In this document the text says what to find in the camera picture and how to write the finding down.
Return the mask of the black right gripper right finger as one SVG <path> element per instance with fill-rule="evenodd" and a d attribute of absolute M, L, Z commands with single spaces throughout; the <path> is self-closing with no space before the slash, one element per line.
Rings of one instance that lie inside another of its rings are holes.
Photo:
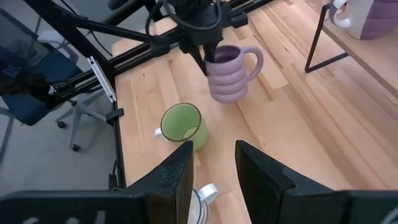
<path fill-rule="evenodd" d="M 243 140 L 235 144 L 239 185 L 252 223 L 278 223 L 282 194 L 295 184 L 285 165 Z"/>

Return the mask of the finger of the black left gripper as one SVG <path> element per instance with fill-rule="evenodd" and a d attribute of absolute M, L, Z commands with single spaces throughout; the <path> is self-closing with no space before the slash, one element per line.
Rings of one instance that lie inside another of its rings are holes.
<path fill-rule="evenodd" d="M 215 61 L 215 53 L 217 46 L 218 46 L 217 42 L 209 42 L 203 45 L 203 50 L 205 52 L 205 60 L 207 62 Z"/>
<path fill-rule="evenodd" d="M 202 73 L 204 75 L 207 75 L 206 65 L 205 65 L 205 62 L 203 61 L 203 59 L 201 57 L 199 48 L 196 47 L 196 46 L 191 47 L 190 50 L 189 50 L 189 54 L 193 57 L 194 61 L 199 66 L 199 68 L 201 69 Z"/>

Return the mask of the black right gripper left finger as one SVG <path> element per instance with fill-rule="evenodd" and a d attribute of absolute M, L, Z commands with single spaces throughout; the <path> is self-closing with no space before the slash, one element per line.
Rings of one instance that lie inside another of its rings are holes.
<path fill-rule="evenodd" d="M 193 188 L 193 142 L 186 141 L 124 190 L 127 223 L 187 223 Z"/>

